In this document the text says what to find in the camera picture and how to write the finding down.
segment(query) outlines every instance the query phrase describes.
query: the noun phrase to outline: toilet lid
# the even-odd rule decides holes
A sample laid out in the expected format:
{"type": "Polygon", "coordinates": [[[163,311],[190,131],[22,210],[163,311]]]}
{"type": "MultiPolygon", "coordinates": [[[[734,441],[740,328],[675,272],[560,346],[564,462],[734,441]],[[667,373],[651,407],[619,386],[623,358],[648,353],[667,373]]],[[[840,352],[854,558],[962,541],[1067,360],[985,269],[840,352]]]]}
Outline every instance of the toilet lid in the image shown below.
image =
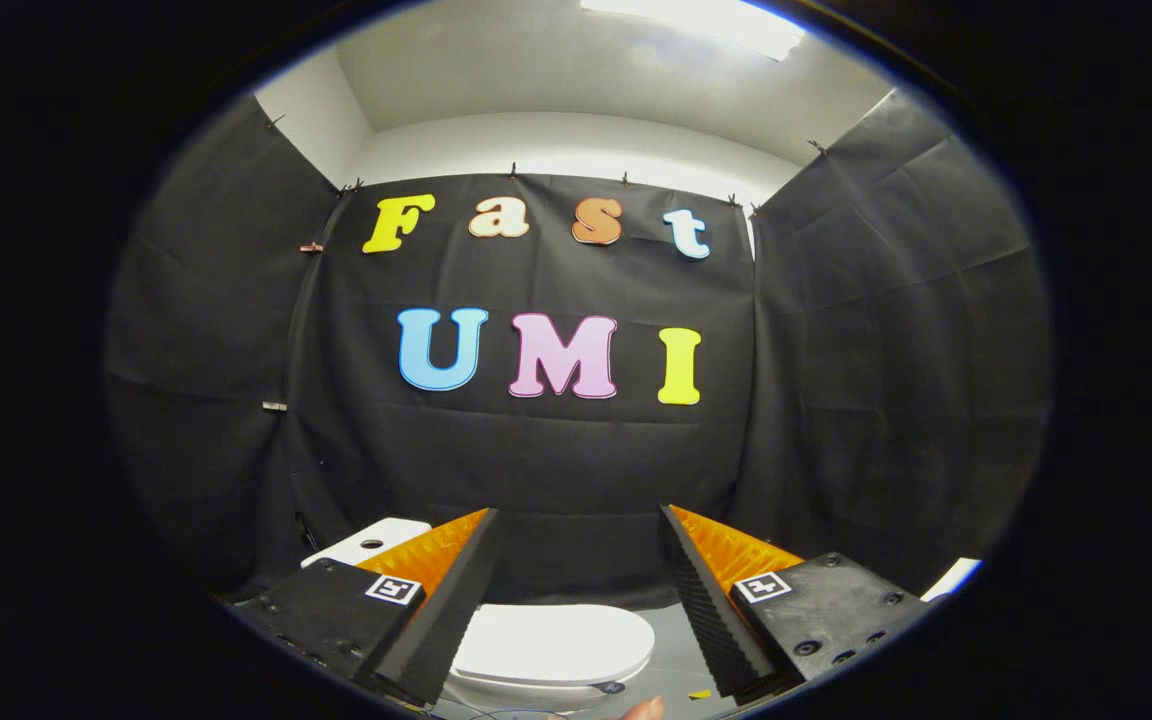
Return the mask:
{"type": "Polygon", "coordinates": [[[465,679],[590,685],[624,679],[652,655],[652,626],[605,605],[484,605],[452,668],[465,679]]]}

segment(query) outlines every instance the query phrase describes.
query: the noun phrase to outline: black plastic mount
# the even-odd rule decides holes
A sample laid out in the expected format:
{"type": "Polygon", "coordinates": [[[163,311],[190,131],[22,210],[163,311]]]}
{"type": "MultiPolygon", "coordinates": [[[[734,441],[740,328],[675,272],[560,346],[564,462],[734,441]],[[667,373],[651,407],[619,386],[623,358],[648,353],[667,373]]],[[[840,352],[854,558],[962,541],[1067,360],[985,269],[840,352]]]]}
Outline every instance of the black plastic mount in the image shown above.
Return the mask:
{"type": "Polygon", "coordinates": [[[495,570],[503,541],[499,510],[488,509],[465,547],[407,629],[381,657],[372,689],[412,705],[429,705],[444,690],[452,660],[495,570]]]}
{"type": "Polygon", "coordinates": [[[297,655],[362,683],[424,600],[420,583],[324,559],[238,612],[297,655]]]}
{"type": "Polygon", "coordinates": [[[937,605],[836,552],[740,579],[732,601],[765,646],[778,647],[804,680],[881,647],[937,605]]]}
{"type": "Polygon", "coordinates": [[[718,694],[744,703],[781,685],[791,666],[776,657],[776,644],[768,646],[773,652],[764,650],[741,620],[677,515],[662,505],[660,516],[660,551],[718,694]]]}

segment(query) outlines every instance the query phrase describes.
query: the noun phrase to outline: yellow letter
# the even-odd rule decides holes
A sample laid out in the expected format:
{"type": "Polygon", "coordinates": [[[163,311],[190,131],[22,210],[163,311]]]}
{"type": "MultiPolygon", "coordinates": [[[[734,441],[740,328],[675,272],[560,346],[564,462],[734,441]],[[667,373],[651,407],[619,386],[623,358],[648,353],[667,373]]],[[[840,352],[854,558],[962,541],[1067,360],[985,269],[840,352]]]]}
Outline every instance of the yellow letter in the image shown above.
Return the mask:
{"type": "Polygon", "coordinates": [[[700,392],[695,387],[696,346],[700,344],[700,333],[688,328],[664,328],[664,387],[657,400],[667,406],[695,406],[700,402],[700,392]]]}
{"type": "Polygon", "coordinates": [[[429,213],[434,209],[433,195],[414,195],[411,197],[387,197],[376,203],[380,215],[376,218],[376,228],[371,240],[362,243],[364,252],[388,252],[397,250],[403,241],[397,240],[397,232],[410,233],[416,227],[416,218],[424,210],[429,213]]]}
{"type": "Polygon", "coordinates": [[[498,234],[517,237],[530,227],[526,225],[526,205],[517,197],[488,197],[479,202],[475,210],[480,213],[470,220],[470,234],[475,237],[495,237],[498,234]]]}

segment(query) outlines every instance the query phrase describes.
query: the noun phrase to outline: ceiling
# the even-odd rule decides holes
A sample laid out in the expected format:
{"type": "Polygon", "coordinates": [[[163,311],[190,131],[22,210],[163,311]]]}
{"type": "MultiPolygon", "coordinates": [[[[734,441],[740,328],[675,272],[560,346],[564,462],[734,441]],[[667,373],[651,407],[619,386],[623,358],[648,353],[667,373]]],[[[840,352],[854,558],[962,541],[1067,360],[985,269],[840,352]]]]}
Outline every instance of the ceiling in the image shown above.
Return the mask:
{"type": "Polygon", "coordinates": [[[890,81],[812,36],[778,63],[729,41],[579,0],[435,0],[342,38],[340,67],[376,131],[425,120],[562,111],[653,120],[798,165],[890,81]]]}

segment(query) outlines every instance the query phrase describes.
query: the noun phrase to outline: orange gripper pad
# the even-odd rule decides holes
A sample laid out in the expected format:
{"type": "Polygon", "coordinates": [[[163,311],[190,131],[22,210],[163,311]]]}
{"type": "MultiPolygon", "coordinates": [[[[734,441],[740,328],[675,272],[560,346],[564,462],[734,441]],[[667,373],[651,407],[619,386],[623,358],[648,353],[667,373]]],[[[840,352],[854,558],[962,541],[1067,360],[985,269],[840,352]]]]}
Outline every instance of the orange gripper pad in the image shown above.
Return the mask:
{"type": "Polygon", "coordinates": [[[444,575],[447,575],[452,562],[456,561],[486,511],[488,509],[484,507],[483,510],[470,511],[442,523],[410,541],[396,544],[380,555],[358,562],[357,568],[396,578],[416,579],[424,585],[427,600],[434,597],[438,584],[444,582],[444,575]]]}
{"type": "Polygon", "coordinates": [[[718,586],[725,593],[732,592],[732,585],[737,579],[751,578],[755,575],[783,570],[803,562],[799,556],[781,548],[746,536],[735,528],[729,528],[718,521],[688,511],[675,505],[669,506],[691,537],[691,543],[700,552],[708,573],[718,579],[718,586]]]}

